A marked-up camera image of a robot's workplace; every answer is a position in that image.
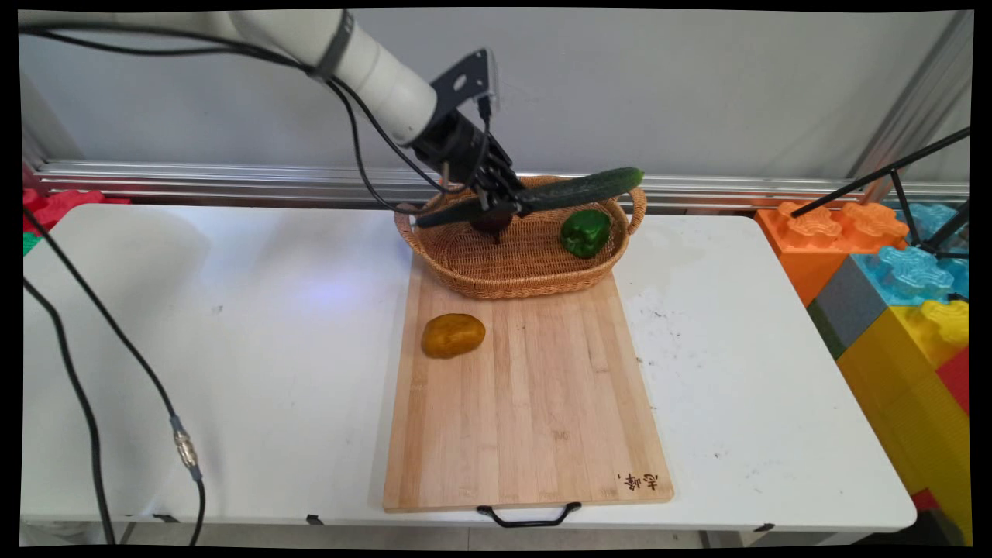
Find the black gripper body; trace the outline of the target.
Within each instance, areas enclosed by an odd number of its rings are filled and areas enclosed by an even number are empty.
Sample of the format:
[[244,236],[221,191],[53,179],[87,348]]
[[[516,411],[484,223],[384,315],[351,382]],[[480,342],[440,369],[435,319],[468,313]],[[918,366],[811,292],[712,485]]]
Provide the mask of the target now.
[[493,170],[501,159],[501,146],[489,133],[454,110],[432,125],[411,144],[419,162],[442,173],[449,166],[449,181],[471,186],[495,186]]

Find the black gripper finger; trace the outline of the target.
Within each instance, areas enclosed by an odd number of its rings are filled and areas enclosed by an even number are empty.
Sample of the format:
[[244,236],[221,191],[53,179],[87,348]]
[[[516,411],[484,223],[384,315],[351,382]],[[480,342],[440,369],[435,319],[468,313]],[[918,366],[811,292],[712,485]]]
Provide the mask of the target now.
[[496,167],[479,167],[472,174],[469,188],[485,212],[496,212],[501,201],[501,179]]
[[487,204],[489,211],[528,212],[530,206],[518,197],[524,184],[512,169],[512,159],[504,151],[487,152]]

